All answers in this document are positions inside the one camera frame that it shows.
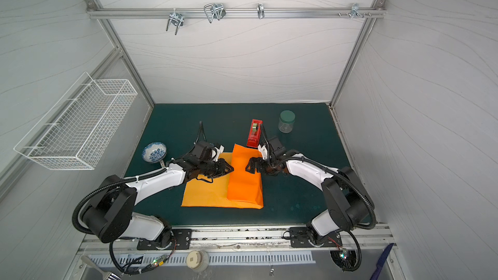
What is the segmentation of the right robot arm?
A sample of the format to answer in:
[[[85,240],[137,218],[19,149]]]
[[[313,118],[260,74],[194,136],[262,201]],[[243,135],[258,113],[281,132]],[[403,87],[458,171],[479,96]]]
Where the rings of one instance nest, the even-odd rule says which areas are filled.
[[[246,172],[264,172],[268,175],[284,172],[307,181],[324,194],[327,210],[306,225],[311,244],[323,244],[330,233],[375,228],[374,203],[352,168],[327,167],[297,150],[287,150],[277,137],[262,142],[258,151],[261,157],[250,158]]]

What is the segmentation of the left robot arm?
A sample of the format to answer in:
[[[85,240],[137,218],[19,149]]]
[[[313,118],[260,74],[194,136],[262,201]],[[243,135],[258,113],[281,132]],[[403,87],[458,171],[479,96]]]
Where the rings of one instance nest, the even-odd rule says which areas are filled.
[[[141,201],[203,176],[206,182],[226,176],[234,168],[223,158],[223,146],[198,141],[183,156],[153,172],[120,178],[111,175],[75,207],[73,227],[94,235],[103,244],[118,239],[139,239],[165,248],[172,241],[171,225],[157,216],[143,215],[134,208]]]

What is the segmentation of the red tape dispenser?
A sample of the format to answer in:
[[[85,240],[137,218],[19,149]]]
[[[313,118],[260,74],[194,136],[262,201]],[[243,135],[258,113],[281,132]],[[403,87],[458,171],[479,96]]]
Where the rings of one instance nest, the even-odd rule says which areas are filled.
[[[251,122],[250,132],[246,142],[248,148],[256,149],[259,146],[261,138],[261,126],[263,122],[261,120],[253,119]]]

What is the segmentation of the glass jar green lid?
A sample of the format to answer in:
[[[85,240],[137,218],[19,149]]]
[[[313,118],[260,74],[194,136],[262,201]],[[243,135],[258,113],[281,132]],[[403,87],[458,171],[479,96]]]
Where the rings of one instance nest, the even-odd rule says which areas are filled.
[[[278,128],[280,132],[287,134],[293,130],[296,116],[293,111],[284,110],[280,113]]]

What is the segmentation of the blue white ceramic spoon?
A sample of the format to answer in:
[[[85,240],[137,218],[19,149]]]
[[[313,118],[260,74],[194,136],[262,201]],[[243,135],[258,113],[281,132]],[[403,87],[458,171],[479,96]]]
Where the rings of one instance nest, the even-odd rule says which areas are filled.
[[[147,163],[158,163],[165,158],[167,147],[162,142],[148,144],[142,151],[142,159]]]

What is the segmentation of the round white puck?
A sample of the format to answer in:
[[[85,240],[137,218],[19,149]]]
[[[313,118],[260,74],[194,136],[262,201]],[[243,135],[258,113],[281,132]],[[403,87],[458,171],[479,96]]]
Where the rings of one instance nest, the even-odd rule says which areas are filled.
[[[204,250],[194,250],[188,253],[185,264],[192,271],[201,273],[207,269],[210,264],[210,256]]]

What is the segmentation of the metal U-bolt clamp left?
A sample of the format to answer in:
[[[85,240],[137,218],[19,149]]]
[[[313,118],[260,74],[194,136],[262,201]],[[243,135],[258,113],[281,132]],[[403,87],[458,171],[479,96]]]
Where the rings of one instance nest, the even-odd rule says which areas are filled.
[[[178,34],[180,27],[184,25],[184,17],[176,10],[170,13],[169,18],[167,20],[166,31],[169,29],[175,29],[175,35]]]

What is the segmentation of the metal u-bolt clamp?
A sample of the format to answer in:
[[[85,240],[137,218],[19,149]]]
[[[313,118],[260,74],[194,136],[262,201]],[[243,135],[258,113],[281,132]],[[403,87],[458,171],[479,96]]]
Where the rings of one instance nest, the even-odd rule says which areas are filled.
[[[184,17],[176,10],[170,13],[169,18],[167,20],[166,31],[169,29],[175,29],[175,35],[178,34],[180,27],[184,25]]]
[[[210,3],[204,6],[204,13],[209,23],[213,23],[216,19],[220,21],[226,15],[225,7],[222,3]]]

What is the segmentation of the metal spatula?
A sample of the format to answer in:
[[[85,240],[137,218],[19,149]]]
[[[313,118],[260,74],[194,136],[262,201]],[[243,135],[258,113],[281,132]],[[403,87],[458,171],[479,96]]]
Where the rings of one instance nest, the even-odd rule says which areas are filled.
[[[102,279],[103,280],[121,280],[121,278],[118,275],[116,275],[115,273],[113,273],[113,272],[105,272],[104,270],[102,270],[88,256],[83,255],[80,259],[87,266],[89,266],[90,268],[93,268],[97,272],[99,272],[102,275]]]

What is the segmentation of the small metal hook clamp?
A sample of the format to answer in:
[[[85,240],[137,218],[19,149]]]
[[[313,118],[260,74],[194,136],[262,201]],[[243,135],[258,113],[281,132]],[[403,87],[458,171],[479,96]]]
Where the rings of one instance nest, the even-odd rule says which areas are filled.
[[[258,19],[263,19],[265,17],[265,9],[262,3],[257,4]]]

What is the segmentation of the metal U-bolt clamp middle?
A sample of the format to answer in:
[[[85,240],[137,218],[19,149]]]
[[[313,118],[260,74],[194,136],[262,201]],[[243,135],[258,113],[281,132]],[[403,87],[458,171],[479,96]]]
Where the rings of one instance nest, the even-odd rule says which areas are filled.
[[[216,19],[220,21],[226,15],[225,7],[222,3],[210,3],[204,6],[204,13],[209,23],[213,23]]]

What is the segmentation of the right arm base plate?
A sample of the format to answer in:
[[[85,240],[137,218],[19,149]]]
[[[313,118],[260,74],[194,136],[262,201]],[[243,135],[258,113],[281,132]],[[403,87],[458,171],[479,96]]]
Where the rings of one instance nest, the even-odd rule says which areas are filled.
[[[342,239],[339,233],[331,232],[320,236],[308,227],[290,227],[282,238],[290,242],[292,248],[341,248]]]

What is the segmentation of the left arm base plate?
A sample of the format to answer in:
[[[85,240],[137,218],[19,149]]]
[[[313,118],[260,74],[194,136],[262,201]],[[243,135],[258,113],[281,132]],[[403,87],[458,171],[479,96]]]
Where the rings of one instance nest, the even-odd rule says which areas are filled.
[[[174,248],[176,250],[188,250],[192,233],[192,229],[169,229],[154,241],[141,239],[137,244],[137,250],[172,250]]]

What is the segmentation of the blue handled tool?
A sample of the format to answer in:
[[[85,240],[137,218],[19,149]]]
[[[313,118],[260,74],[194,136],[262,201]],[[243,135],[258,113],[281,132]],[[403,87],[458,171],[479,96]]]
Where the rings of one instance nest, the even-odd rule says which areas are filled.
[[[376,263],[376,269],[373,272],[373,274],[370,277],[370,280],[378,280],[381,272],[383,270],[383,267],[385,263],[387,262],[387,259],[389,258],[390,252],[394,246],[394,243],[390,243],[386,248],[383,250],[382,254],[380,255],[379,259],[377,260]]]

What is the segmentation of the metal bracket clamp right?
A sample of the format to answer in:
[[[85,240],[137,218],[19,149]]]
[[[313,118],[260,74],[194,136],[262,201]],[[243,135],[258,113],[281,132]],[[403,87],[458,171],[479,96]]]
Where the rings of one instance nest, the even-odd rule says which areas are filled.
[[[360,6],[359,6],[358,3],[354,3],[351,6],[351,9],[350,9],[349,12],[346,12],[344,14],[338,12],[337,15],[340,18],[349,18],[349,19],[355,19],[355,18],[364,19],[364,18],[371,18],[372,17],[372,14],[369,13],[369,12],[361,12],[360,11]]]

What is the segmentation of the aluminium crossbar rail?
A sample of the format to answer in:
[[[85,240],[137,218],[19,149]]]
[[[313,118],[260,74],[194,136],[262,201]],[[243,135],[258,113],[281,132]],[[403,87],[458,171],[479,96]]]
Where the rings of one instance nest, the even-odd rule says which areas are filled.
[[[337,13],[349,12],[346,8],[269,8],[264,6],[263,19],[326,19],[340,18]],[[206,19],[203,8],[199,9],[99,9],[88,11],[92,19],[168,19],[170,13],[176,10],[184,19]],[[225,19],[258,19],[257,7],[225,8]],[[361,12],[369,12],[371,18],[382,18],[386,15],[385,9],[360,8]]]

